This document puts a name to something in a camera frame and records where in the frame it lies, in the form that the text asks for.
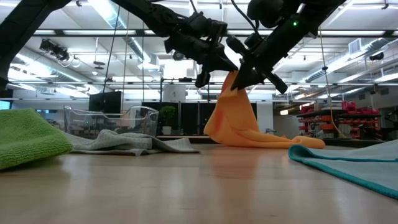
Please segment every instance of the green towel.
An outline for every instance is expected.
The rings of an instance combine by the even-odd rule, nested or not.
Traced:
[[[0,110],[0,170],[71,150],[64,134],[35,110]]]
[[[398,140],[351,150],[294,145],[289,157],[323,172],[398,199]]]

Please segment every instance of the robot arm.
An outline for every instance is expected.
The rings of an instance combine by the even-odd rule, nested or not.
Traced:
[[[39,28],[49,14],[60,9],[71,0],[22,0],[0,25],[0,89],[8,82],[9,65],[29,38]],[[224,46],[220,44],[226,35],[227,24],[207,19],[203,13],[193,13],[182,18],[171,9],[147,0],[112,0],[133,13],[165,41],[166,52],[176,50],[203,65],[196,86],[209,82],[210,72],[214,70],[237,70],[227,58]]]
[[[273,66],[303,37],[317,37],[322,22],[345,0],[251,0],[248,16],[274,31],[263,39],[258,34],[250,35],[245,46],[234,36],[227,44],[243,56],[241,68],[232,89],[239,90],[262,83],[268,78],[281,93],[287,85],[272,73]]]

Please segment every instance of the gray towel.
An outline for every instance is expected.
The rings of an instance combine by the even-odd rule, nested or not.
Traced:
[[[146,134],[118,134],[110,130],[102,130],[95,140],[65,135],[73,145],[74,153],[140,156],[159,152],[199,152],[191,147],[187,138],[161,141]]]

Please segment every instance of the orange towel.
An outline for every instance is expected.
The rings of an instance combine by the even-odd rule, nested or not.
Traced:
[[[237,72],[230,72],[225,79],[216,108],[205,127],[205,134],[212,140],[227,146],[288,149],[291,145],[323,149],[321,139],[297,136],[293,139],[260,133],[245,90],[231,91]]]

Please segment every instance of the clear plastic bin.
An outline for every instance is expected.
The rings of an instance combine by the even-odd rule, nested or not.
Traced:
[[[65,132],[88,139],[95,139],[101,130],[121,133],[156,135],[159,112],[146,106],[132,106],[124,114],[74,110],[64,106]]]

